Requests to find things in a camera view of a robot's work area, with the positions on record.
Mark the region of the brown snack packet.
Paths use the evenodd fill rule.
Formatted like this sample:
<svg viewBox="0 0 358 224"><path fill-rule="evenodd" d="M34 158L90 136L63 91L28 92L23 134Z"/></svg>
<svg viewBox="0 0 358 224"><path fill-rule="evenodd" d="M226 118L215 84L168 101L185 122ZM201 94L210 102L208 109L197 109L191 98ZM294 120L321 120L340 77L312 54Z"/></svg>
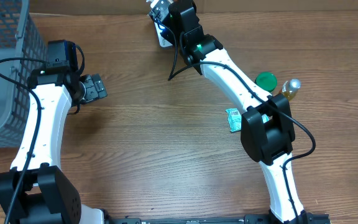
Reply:
<svg viewBox="0 0 358 224"><path fill-rule="evenodd" d="M153 0L150 1L151 10L149 16L153 21L163 23L169 16L169 6L173 3L173 0Z"/></svg>

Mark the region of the teal white snack packet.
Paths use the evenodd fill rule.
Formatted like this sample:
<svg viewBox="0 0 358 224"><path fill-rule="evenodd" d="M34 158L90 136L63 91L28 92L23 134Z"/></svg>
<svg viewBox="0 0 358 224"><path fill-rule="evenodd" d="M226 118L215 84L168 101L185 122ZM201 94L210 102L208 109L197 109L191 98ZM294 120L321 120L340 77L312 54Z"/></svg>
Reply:
<svg viewBox="0 0 358 224"><path fill-rule="evenodd" d="M230 131L232 133L240 131L242 127L242 116L239 110L236 108L228 108L226 109L226 113Z"/></svg>

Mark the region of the green lid white jar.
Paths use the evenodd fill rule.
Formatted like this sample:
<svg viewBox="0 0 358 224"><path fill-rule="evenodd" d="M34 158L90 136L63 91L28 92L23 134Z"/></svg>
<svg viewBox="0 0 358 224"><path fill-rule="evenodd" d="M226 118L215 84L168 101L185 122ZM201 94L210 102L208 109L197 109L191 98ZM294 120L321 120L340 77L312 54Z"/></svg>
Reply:
<svg viewBox="0 0 358 224"><path fill-rule="evenodd" d="M271 72L261 72L256 77L255 84L271 93L277 87L277 78Z"/></svg>

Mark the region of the yellow liquid bottle silver cap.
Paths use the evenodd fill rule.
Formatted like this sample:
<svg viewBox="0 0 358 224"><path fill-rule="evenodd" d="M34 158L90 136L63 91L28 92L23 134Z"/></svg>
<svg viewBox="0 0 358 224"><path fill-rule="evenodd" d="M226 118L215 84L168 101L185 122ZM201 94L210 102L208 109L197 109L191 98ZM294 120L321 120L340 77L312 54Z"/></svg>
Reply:
<svg viewBox="0 0 358 224"><path fill-rule="evenodd" d="M280 93L288 100L291 101L294 99L296 94L298 93L298 90L301 88L301 81L297 78L291 79L286 81L282 89L280 90Z"/></svg>

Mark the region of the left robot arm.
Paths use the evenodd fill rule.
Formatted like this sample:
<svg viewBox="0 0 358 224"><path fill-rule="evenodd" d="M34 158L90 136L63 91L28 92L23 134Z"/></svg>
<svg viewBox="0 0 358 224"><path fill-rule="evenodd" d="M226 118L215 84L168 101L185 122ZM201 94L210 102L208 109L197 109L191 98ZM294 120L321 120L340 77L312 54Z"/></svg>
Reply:
<svg viewBox="0 0 358 224"><path fill-rule="evenodd" d="M79 108L107 97L98 74L84 75L82 49L68 40L48 43L48 59L25 84L30 108L24 136L8 172L0 173L0 205L5 223L112 223L109 213L82 204L61 170L65 120Z"/></svg>

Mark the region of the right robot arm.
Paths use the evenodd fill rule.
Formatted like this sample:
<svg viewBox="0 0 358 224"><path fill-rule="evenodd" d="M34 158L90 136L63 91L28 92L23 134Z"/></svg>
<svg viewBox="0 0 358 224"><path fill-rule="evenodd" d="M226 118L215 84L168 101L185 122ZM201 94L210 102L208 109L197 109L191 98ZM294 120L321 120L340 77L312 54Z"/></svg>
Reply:
<svg viewBox="0 0 358 224"><path fill-rule="evenodd" d="M241 143L261 166L270 195L273 223L304 223L305 209L297 196L291 162L294 127L289 101L254 83L230 58L223 45L205 34L193 1L173 1L164 23L181 47L186 68L217 85L241 113Z"/></svg>

